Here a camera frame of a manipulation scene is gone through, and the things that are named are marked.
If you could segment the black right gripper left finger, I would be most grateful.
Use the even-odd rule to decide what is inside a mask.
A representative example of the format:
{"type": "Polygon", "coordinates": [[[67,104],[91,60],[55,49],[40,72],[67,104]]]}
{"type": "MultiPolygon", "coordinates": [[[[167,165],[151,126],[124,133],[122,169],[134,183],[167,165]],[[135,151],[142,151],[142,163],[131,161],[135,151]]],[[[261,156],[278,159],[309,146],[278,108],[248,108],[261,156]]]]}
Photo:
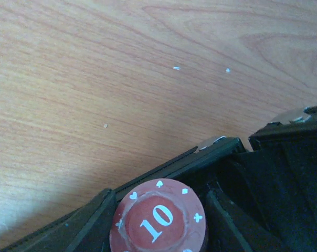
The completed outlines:
{"type": "Polygon", "coordinates": [[[103,251],[116,207],[115,192],[89,203],[6,247],[6,251],[103,251]]]}

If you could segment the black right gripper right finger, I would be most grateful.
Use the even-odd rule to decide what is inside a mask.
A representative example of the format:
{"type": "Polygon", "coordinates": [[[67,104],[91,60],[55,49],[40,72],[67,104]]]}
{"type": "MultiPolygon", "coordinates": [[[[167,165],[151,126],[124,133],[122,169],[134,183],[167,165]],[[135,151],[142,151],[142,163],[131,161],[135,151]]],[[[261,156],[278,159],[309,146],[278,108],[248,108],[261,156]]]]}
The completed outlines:
{"type": "Polygon", "coordinates": [[[206,195],[205,213],[208,251],[253,251],[213,191],[206,195]]]}

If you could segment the red poker chip stack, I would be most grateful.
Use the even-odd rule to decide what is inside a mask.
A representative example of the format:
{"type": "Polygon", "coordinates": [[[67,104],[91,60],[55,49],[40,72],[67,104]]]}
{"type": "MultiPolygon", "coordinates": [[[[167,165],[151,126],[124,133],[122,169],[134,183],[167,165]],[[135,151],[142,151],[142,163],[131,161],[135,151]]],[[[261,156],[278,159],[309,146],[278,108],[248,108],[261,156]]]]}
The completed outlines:
{"type": "Polygon", "coordinates": [[[169,178],[144,182],[118,204],[111,251],[205,251],[205,211],[196,193],[169,178]]]}

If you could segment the black poker set case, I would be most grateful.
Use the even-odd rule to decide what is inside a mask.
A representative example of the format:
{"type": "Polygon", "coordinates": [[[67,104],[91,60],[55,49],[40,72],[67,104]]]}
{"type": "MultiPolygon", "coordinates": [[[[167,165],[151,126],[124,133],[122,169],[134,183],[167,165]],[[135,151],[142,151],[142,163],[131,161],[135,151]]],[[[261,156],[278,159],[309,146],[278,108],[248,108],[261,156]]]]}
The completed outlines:
{"type": "Polygon", "coordinates": [[[204,211],[213,191],[253,251],[317,251],[317,106],[278,115],[249,142],[251,151],[239,138],[205,140],[114,189],[115,211],[136,186],[173,179],[204,211]]]}

